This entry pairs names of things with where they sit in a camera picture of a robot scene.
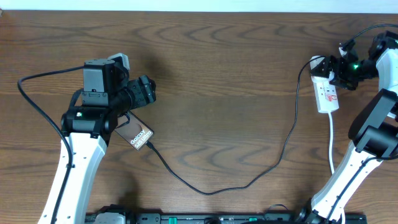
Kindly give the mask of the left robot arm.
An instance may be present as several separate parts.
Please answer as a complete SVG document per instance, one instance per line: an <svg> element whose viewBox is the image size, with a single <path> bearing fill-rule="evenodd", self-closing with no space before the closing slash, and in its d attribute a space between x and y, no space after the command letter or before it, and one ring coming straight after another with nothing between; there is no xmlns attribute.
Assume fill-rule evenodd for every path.
<svg viewBox="0 0 398 224"><path fill-rule="evenodd" d="M96 171L111 133L132 125L131 111L155 101L155 82L129 78L127 55L85 61L83 89L62 116L60 160L40 223L84 223Z"/></svg>

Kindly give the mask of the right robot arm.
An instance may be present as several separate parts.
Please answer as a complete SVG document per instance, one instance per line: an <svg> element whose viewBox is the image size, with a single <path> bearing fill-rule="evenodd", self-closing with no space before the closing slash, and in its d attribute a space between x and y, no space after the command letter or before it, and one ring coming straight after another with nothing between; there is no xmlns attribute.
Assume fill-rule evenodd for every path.
<svg viewBox="0 0 398 224"><path fill-rule="evenodd" d="M357 115L348 149L324 187L295 217L297 223L346 223L344 207L365 178L384 161L397 159L397 34L385 31L373 39L369 57L359 60L355 39L340 44L340 57L314 56L310 76L320 113L338 109L336 88L354 91L359 82L378 78L377 95Z"/></svg>

